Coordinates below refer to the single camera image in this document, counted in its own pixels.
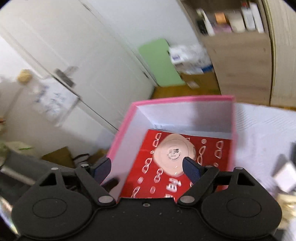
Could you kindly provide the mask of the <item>pink cardboard box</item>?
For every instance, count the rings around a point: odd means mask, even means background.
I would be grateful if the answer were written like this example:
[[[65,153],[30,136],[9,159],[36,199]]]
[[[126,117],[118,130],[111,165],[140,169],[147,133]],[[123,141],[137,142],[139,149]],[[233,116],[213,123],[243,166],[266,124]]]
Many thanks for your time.
[[[107,156],[112,161],[107,179],[119,178],[110,194],[119,198],[145,134],[149,129],[191,136],[231,140],[226,169],[234,168],[236,145],[235,98],[231,95],[197,95],[138,101],[131,104]]]

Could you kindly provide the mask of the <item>pink round case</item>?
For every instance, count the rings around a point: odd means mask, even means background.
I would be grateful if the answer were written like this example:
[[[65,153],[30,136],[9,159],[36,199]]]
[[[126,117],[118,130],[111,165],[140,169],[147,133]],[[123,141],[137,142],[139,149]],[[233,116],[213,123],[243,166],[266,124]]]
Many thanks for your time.
[[[196,149],[188,139],[177,133],[166,136],[153,154],[154,162],[171,177],[184,174],[182,162],[185,157],[196,160]]]

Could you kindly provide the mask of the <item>red glasses-pattern cloth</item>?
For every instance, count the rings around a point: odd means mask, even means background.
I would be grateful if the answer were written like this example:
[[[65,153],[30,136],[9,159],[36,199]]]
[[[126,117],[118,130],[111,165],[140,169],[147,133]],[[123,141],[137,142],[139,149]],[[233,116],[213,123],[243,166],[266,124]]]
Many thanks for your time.
[[[182,162],[189,157],[202,166],[228,169],[231,140],[149,129],[121,190],[121,198],[179,199],[193,183]]]

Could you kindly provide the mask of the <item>cardboard box on floor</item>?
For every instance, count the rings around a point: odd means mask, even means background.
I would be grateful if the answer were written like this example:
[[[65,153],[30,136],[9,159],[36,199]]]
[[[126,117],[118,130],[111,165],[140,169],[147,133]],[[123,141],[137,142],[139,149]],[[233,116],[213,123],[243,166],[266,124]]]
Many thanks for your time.
[[[214,72],[206,72],[202,74],[180,74],[181,79],[191,88],[198,89],[203,92],[211,92],[220,94],[219,84]]]

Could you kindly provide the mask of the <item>white door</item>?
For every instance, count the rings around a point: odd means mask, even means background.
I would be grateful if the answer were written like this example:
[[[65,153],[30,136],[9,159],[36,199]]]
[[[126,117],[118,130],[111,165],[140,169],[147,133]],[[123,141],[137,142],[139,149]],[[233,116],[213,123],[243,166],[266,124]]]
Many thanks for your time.
[[[108,149],[131,103],[151,97],[143,66],[86,1],[1,8],[2,139],[43,156]]]

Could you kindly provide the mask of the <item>white plastic package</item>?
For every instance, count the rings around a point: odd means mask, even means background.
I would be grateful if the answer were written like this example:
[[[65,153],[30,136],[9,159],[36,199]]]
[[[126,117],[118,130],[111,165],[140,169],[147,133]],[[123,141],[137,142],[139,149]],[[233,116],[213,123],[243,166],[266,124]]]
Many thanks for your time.
[[[212,61],[203,45],[171,46],[168,53],[179,74],[196,75],[213,71]]]

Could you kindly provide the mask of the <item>green folding table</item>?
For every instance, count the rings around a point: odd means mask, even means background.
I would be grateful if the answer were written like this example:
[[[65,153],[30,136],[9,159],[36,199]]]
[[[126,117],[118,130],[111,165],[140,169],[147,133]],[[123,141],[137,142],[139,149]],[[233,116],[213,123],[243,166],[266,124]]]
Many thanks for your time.
[[[169,44],[165,39],[157,39],[146,43],[138,48],[138,52],[160,87],[185,85],[185,82],[171,63]]]

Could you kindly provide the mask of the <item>wooden shelf cabinet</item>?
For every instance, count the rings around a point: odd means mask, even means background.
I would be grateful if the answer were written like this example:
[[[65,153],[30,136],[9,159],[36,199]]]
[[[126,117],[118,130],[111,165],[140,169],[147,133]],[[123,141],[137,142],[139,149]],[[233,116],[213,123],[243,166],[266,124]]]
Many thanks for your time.
[[[263,1],[179,1],[212,61],[222,94],[269,105],[271,40]]]

